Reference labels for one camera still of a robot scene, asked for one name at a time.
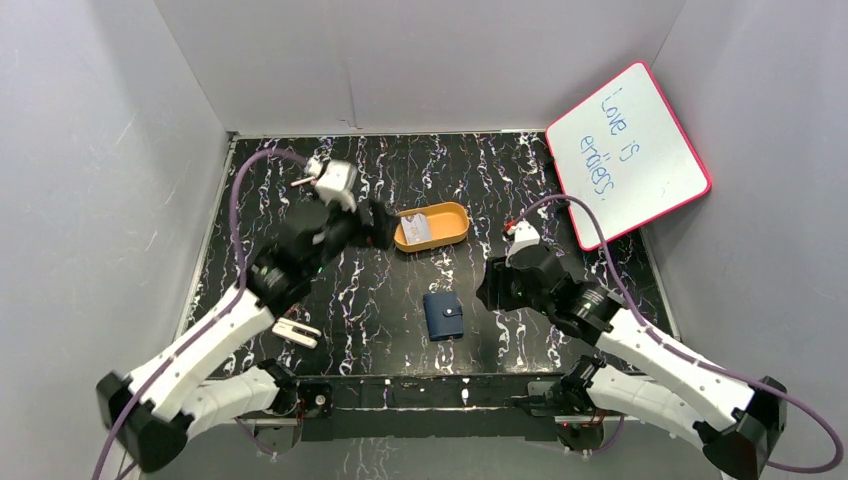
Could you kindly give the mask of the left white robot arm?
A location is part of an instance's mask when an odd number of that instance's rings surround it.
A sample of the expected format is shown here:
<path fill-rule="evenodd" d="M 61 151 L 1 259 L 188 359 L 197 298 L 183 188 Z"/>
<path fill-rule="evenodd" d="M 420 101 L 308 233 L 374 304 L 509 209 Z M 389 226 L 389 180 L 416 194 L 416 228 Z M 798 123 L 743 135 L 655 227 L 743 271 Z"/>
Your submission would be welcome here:
<path fill-rule="evenodd" d="M 205 381 L 237 347 L 304 299 L 321 270 L 347 247 L 389 249 L 398 223 L 373 199 L 353 211 L 337 201 L 295 205 L 276 240 L 241 267 L 236 282 L 200 321 L 129 374 L 111 372 L 98 382 L 110 439 L 150 473 L 216 425 L 257 411 L 275 416 L 296 411 L 299 381 L 273 359 L 225 381 Z"/>

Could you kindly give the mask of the orange oval tray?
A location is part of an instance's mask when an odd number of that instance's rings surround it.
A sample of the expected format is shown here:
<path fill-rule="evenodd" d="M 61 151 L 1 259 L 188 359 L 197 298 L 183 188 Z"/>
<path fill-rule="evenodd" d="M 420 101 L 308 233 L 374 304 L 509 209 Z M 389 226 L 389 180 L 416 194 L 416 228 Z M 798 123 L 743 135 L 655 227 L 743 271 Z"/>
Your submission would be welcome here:
<path fill-rule="evenodd" d="M 470 229 L 470 218 L 464 206 L 456 202 L 442 202 L 425 207 L 401 211 L 403 215 L 421 212 L 429 220 L 432 239 L 428 242 L 409 246 L 405 243 L 400 222 L 394 235 L 396 247 L 405 253 L 415 253 L 453 245 L 464 241 Z"/>

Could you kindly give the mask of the navy blue card holder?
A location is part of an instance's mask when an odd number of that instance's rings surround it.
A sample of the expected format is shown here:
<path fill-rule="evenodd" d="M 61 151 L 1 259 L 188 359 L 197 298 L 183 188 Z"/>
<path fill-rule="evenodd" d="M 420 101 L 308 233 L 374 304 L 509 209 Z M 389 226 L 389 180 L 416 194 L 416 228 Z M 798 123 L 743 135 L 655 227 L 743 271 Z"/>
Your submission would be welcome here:
<path fill-rule="evenodd" d="M 422 298 L 431 342 L 459 339 L 464 335 L 463 310 L 455 292 L 435 292 Z"/>

